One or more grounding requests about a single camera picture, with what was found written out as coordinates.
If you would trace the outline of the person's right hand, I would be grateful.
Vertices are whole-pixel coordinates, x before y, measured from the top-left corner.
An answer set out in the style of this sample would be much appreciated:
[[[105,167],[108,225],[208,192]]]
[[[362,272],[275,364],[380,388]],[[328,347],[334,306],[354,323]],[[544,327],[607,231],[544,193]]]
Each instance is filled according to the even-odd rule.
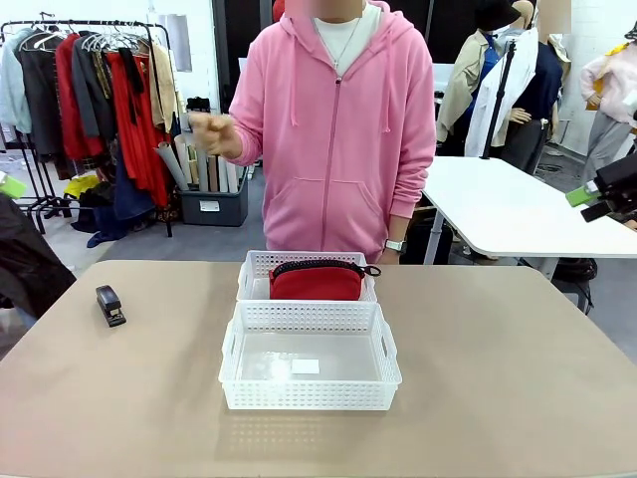
[[[189,124],[197,146],[207,153],[226,159],[236,159],[242,154],[243,144],[229,115],[191,113]]]

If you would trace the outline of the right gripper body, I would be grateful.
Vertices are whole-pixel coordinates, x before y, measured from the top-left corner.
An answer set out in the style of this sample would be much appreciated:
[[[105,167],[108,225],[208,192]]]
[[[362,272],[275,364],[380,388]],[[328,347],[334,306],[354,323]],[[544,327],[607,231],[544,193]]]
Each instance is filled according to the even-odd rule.
[[[611,212],[636,212],[636,154],[629,154],[596,171],[599,198]]]

